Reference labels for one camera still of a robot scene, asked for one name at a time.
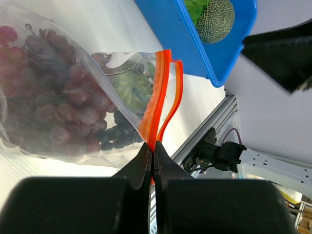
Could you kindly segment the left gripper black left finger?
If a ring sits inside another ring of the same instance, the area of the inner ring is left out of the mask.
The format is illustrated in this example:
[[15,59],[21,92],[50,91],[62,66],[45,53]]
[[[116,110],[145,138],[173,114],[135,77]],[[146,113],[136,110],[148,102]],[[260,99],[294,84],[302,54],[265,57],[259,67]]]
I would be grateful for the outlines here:
[[147,234],[152,151],[138,154],[112,177],[29,177],[0,214],[3,234]]

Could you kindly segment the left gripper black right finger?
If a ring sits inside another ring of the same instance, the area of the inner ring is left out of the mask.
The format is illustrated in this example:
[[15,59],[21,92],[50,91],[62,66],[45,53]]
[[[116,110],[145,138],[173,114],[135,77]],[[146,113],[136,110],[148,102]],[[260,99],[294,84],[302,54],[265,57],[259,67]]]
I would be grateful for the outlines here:
[[160,234],[293,234],[277,189],[263,180],[195,179],[154,151],[156,222]]

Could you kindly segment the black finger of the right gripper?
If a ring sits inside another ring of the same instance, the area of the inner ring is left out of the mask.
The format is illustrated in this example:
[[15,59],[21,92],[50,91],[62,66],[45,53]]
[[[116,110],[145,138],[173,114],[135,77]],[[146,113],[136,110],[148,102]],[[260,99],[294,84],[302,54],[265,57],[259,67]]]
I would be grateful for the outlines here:
[[312,88],[312,20],[246,36],[242,55],[287,92]]

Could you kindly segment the blue black grape bunch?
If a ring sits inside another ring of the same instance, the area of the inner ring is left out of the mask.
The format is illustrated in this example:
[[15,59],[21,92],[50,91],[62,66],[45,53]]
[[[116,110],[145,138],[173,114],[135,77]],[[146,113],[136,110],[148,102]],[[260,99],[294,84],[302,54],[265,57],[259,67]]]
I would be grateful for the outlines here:
[[138,124],[152,98],[155,69],[154,62],[129,61],[112,71],[104,71],[121,107],[113,111],[114,126],[96,133],[101,150],[122,149],[144,141],[138,133]]

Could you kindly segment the clear zip bag orange zipper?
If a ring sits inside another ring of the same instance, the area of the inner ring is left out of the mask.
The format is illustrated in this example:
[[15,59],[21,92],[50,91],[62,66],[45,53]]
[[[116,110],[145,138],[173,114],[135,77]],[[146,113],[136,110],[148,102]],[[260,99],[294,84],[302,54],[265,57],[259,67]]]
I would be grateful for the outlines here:
[[177,111],[170,50],[88,53],[53,20],[0,6],[0,153],[121,169]]

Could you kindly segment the dark purple grape bunch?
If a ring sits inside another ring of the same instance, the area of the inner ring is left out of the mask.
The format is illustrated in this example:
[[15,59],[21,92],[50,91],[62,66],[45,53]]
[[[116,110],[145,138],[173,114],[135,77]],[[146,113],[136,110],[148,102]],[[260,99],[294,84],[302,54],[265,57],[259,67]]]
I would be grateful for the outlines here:
[[21,46],[16,29],[0,28],[1,143],[42,158],[98,155],[96,133],[115,107],[65,35],[25,28]]

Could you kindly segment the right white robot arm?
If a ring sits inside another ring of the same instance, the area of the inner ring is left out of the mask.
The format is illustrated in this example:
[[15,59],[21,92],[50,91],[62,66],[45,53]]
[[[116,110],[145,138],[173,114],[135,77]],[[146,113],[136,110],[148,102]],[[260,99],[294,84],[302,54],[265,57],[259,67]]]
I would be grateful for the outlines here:
[[[312,21],[308,20],[286,29],[246,36],[242,54],[288,95],[312,87]],[[274,158],[257,154],[242,144],[226,142],[209,146],[214,155],[229,147],[242,148],[234,158],[213,160],[219,170],[242,172],[267,179],[294,189],[308,197],[312,195],[312,171]]]

